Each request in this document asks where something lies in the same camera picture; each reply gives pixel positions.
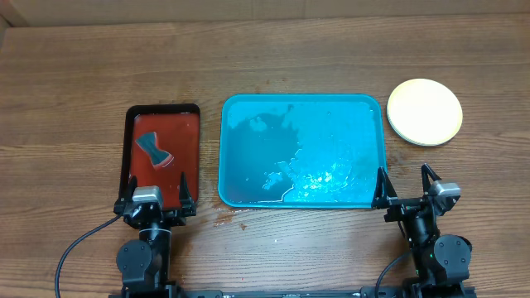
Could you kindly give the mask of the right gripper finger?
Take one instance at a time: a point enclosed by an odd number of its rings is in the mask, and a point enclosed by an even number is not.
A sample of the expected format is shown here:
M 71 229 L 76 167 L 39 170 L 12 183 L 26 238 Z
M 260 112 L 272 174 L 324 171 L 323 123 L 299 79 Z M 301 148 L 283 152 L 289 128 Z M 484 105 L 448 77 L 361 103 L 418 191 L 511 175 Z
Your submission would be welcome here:
M 398 199 L 386 170 L 379 167 L 377 171 L 376 187 L 373 194 L 372 208 L 389 208 Z
M 422 173 L 422 188 L 424 191 L 428 191 L 431 188 L 431 183 L 440 180 L 440 176 L 434 172 L 434 170 L 427 164 L 424 163 L 421 167 Z

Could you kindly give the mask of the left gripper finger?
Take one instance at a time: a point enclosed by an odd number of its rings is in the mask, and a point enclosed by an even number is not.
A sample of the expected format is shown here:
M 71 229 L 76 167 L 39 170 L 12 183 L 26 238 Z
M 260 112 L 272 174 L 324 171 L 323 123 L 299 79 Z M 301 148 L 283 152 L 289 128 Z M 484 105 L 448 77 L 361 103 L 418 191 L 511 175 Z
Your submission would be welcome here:
M 186 174 L 184 171 L 181 172 L 180 185 L 179 185 L 179 201 L 181 204 L 193 204 L 194 200 L 190 194 Z
M 137 188 L 137 177 L 133 175 L 127 185 L 127 188 L 124 193 L 124 201 L 125 202 L 131 202 L 133 200 L 133 194 L 135 189 Z

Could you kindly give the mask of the dark sponge with pink base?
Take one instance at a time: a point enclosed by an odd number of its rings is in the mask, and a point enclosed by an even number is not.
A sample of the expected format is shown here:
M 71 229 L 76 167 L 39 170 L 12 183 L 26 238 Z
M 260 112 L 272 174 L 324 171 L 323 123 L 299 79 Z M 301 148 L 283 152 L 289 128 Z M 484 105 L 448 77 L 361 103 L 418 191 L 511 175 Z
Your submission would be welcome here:
M 167 167 L 171 164 L 174 156 L 158 146 L 156 132 L 147 132 L 136 139 L 137 145 L 148 155 L 155 169 Z

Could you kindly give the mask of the green-rimmed plate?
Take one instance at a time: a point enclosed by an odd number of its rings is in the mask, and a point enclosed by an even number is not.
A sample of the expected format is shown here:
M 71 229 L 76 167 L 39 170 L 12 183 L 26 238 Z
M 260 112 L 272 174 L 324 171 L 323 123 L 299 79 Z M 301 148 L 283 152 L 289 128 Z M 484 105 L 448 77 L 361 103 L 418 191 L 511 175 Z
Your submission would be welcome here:
M 442 145 L 452 139 L 460 130 L 461 123 L 428 123 L 412 121 L 389 122 L 394 132 L 405 141 L 423 147 Z
M 387 102 L 389 122 L 463 123 L 459 99 L 445 85 L 431 79 L 410 79 L 397 86 Z

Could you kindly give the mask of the light blue plate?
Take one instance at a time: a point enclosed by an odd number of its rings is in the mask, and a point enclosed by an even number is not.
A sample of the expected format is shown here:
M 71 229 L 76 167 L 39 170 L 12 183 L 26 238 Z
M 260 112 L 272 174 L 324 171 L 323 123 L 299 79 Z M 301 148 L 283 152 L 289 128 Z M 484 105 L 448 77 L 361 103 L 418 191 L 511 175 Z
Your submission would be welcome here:
M 448 141 L 447 138 L 444 138 L 444 137 L 437 137 L 437 136 L 431 136 L 431 135 L 427 135 L 427 136 L 423 136 L 423 137 L 419 137 L 419 136 L 415 136 L 415 137 L 408 137 L 408 136 L 403 136 L 401 135 L 400 138 L 402 138 L 403 140 L 411 143 L 411 144 L 414 144 L 414 145 L 417 145 L 417 146 L 422 146 L 422 147 L 436 147 L 436 146 L 440 146 L 444 143 L 446 143 Z

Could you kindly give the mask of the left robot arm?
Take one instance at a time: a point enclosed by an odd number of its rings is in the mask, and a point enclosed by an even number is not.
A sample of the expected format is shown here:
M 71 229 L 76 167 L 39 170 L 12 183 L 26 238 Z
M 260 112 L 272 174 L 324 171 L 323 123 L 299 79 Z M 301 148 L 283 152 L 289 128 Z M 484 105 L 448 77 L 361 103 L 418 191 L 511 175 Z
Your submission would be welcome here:
M 114 204 L 115 214 L 138 231 L 139 236 L 120 247 L 116 263 L 122 274 L 121 297 L 184 297 L 185 293 L 169 280 L 171 229 L 184 226 L 196 215 L 196 203 L 188 189 L 186 175 L 181 174 L 178 187 L 181 205 L 163 209 L 158 186 L 138 186 L 132 177 Z

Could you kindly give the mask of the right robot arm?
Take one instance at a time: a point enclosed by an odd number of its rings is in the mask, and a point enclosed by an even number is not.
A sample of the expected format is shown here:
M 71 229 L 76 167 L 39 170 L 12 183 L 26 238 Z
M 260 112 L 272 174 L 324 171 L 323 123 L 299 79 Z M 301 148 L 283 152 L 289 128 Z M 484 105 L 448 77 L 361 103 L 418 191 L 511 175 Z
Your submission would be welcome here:
M 396 222 L 409 251 L 392 260 L 380 273 L 373 287 L 361 290 L 363 297 L 475 297 L 473 287 L 464 287 L 470 277 L 471 242 L 461 236 L 442 235 L 437 219 L 452 210 L 460 199 L 455 182 L 443 181 L 428 164 L 422 165 L 423 195 L 400 199 L 387 175 L 378 169 L 372 207 L 384 209 L 384 220 Z M 410 257 L 416 275 L 400 286 L 383 287 L 387 273 Z

